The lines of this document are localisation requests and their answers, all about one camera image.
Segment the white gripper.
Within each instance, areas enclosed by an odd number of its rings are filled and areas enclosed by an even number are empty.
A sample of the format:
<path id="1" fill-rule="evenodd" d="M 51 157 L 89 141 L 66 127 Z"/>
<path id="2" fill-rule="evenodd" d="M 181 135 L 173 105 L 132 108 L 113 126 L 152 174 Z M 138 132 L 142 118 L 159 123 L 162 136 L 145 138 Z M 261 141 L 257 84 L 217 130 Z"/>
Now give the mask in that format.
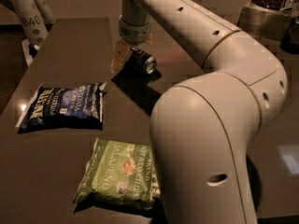
<path id="1" fill-rule="evenodd" d="M 153 44 L 150 21 L 145 25 L 137 26 L 127 23 L 123 17 L 120 17 L 119 34 L 123 40 L 119 40 L 114 48 L 111 64 L 113 74 L 118 74 L 130 58 L 132 54 L 130 45 L 139 46 L 143 43 L 147 45 Z"/>

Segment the white numbered robot arm background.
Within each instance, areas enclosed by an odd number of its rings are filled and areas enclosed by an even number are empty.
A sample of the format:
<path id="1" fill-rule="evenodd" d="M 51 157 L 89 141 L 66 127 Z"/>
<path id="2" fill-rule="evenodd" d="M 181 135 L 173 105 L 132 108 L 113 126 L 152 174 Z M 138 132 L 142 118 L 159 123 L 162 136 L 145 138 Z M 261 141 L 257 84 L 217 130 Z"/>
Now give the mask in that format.
<path id="1" fill-rule="evenodd" d="M 41 46 L 48 30 L 47 24 L 53 23 L 53 13 L 44 0 L 1 0 L 18 17 L 21 27 L 31 45 Z"/>

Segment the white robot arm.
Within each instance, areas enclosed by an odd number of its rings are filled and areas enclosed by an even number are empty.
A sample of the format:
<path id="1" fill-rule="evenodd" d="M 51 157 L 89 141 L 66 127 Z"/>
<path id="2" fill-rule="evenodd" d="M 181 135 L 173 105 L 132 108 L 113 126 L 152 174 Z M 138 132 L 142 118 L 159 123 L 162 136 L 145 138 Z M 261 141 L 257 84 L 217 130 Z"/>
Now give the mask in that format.
<path id="1" fill-rule="evenodd" d="M 281 109 L 280 61 L 246 32 L 191 0 L 123 0 L 120 31 L 131 43 L 155 19 L 203 69 L 153 107 L 150 144 L 168 224 L 257 224 L 248 144 Z"/>

